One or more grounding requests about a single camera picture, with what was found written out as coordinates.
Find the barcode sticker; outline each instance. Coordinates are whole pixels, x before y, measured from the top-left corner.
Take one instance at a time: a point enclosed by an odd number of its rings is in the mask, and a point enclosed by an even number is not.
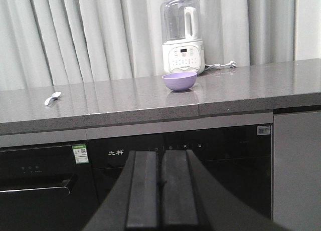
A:
[[[89,162],[86,144],[73,145],[72,146],[76,163],[86,163]]]
[[[271,126],[258,126],[257,135],[271,135]]]

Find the white spoon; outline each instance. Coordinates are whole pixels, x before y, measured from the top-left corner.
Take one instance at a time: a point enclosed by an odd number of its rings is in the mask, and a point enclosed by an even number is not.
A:
[[[58,99],[58,98],[60,97],[60,95],[61,95],[61,92],[55,92],[55,93],[53,93],[53,94],[51,95],[51,97],[48,97],[48,98],[45,100],[45,106],[48,106],[48,105],[49,105],[51,99],[56,100],[56,99]]]

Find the blender handle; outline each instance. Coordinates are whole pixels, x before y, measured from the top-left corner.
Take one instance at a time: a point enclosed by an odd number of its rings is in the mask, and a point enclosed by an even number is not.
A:
[[[190,40],[196,40],[199,35],[198,15],[197,15],[196,8],[185,7],[184,20],[185,20],[185,38]]]

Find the purple bowl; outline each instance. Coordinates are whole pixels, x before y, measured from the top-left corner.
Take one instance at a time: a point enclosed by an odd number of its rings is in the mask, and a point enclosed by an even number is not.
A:
[[[190,89],[197,78],[196,72],[176,72],[162,76],[165,85],[176,92]]]

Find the power cord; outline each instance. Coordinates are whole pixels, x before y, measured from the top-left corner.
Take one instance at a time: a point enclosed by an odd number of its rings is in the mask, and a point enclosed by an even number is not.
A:
[[[219,64],[219,63],[216,63],[216,64],[213,64],[213,65],[207,65],[207,64],[205,64],[205,66],[206,66],[207,68],[205,68],[204,71],[209,70],[209,69],[219,70],[219,69],[221,69],[222,67],[227,67],[227,66],[229,66],[230,68],[236,68],[236,67],[237,67],[236,62],[234,62],[234,61],[230,61],[229,63],[223,64],[223,65],[221,65],[221,64]]]

